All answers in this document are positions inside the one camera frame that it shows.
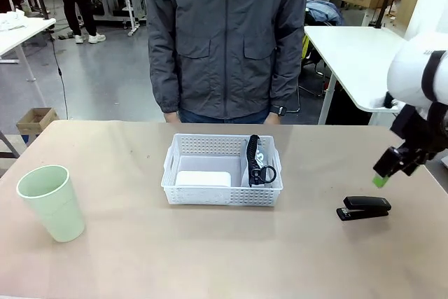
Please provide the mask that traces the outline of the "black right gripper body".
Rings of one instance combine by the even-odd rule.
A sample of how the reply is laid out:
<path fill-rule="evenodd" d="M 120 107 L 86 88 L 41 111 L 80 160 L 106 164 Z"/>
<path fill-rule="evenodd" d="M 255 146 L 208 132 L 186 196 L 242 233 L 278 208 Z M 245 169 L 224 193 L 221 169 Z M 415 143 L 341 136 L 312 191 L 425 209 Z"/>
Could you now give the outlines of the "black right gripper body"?
<path fill-rule="evenodd" d="M 394 120 L 391 131 L 404 143 L 398 148 L 404 166 L 424 165 L 447 149 L 447 105 L 433 102 L 424 118 L 406 104 Z"/>

